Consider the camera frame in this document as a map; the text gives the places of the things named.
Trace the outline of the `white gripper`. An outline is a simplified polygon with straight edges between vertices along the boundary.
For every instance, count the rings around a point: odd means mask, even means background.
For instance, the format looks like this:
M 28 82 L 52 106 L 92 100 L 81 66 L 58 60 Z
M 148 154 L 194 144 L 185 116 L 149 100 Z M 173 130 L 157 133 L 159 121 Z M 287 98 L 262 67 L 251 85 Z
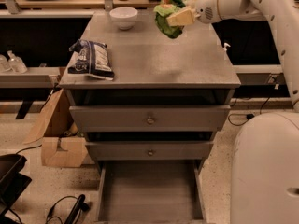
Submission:
M 219 22 L 218 0 L 189 0 L 188 6 L 166 18 L 171 27 L 191 25 L 196 20 L 202 23 Z

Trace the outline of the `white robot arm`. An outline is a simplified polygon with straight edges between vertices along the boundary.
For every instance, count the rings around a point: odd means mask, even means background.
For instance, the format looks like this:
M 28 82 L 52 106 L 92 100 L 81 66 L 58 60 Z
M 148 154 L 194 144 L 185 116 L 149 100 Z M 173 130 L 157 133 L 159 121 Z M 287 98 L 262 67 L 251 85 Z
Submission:
M 294 0 L 187 0 L 168 24 L 266 20 L 292 112 L 263 113 L 242 126 L 234 146 L 231 224 L 299 224 L 299 8 Z

